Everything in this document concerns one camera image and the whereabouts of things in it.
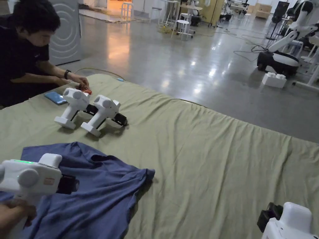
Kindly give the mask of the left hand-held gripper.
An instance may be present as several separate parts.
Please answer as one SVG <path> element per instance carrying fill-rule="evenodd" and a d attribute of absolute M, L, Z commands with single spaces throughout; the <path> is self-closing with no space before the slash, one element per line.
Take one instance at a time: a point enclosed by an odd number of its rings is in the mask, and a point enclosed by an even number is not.
<path fill-rule="evenodd" d="M 62 156 L 46 153 L 38 162 L 6 160 L 0 166 L 0 191 L 36 206 L 43 196 L 71 194 L 79 187 L 75 176 L 62 174 Z"/>

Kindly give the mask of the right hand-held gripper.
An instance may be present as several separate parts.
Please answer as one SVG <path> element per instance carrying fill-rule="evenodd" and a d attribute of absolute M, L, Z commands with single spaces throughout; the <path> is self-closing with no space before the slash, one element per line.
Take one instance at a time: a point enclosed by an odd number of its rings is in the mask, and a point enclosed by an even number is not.
<path fill-rule="evenodd" d="M 270 202 L 262 210 L 257 226 L 262 239 L 318 239 L 311 231 L 311 211 L 301 205 L 285 202 L 282 206 Z"/>

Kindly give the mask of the person's left hand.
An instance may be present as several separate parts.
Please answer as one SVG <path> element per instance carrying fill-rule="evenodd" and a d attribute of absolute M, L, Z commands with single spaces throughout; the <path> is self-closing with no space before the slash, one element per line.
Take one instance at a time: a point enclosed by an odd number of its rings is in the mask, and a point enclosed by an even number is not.
<path fill-rule="evenodd" d="M 14 205 L 11 201 L 0 204 L 0 238 L 5 239 L 10 231 L 24 219 L 24 226 L 29 227 L 37 216 L 36 207 L 24 202 Z"/>

